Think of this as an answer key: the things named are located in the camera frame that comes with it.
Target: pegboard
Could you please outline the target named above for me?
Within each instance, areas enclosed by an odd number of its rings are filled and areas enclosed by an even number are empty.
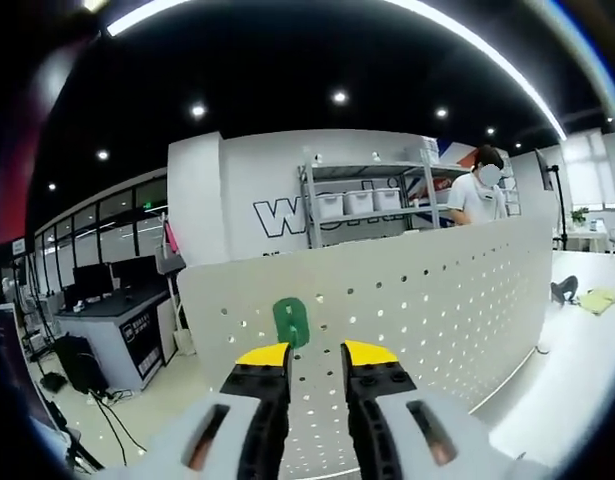
[[[272,306],[307,308],[310,342],[293,352],[284,478],[357,466],[347,433],[340,344],[392,350],[419,386],[472,408],[536,344],[549,294],[551,227],[516,217],[188,268],[182,302],[205,380],[277,341]]]

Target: potted plant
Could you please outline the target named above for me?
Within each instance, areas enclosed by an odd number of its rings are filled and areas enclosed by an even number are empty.
[[[578,210],[574,210],[571,212],[571,220],[576,225],[584,225],[587,221],[585,214],[589,213],[589,209],[587,207],[579,208]]]

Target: ceiling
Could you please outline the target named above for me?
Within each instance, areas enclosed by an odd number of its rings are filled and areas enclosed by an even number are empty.
[[[217,130],[224,138],[388,130],[493,143],[512,154],[558,141],[534,103],[484,54],[394,5],[202,3],[180,5],[117,37],[103,35],[87,48],[43,132],[30,230],[104,188],[166,166],[169,143]],[[516,66],[567,132],[607,128],[580,69],[521,2],[433,5]],[[107,10],[101,23],[115,18],[118,12]],[[349,96],[344,106],[331,101],[337,89]],[[196,102],[207,109],[200,119],[189,113]],[[435,116],[440,106],[449,112],[442,120]],[[105,162],[96,157],[100,149],[109,152]]]

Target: yellow cloth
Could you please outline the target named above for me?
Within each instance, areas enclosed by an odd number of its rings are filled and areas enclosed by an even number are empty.
[[[593,313],[601,315],[615,303],[615,293],[607,288],[595,288],[578,298],[580,306]]]

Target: person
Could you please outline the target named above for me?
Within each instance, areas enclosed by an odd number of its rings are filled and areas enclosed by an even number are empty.
[[[505,196],[497,185],[503,167],[495,148],[484,145],[478,149],[471,172],[458,177],[449,193],[447,206],[456,225],[507,218]]]

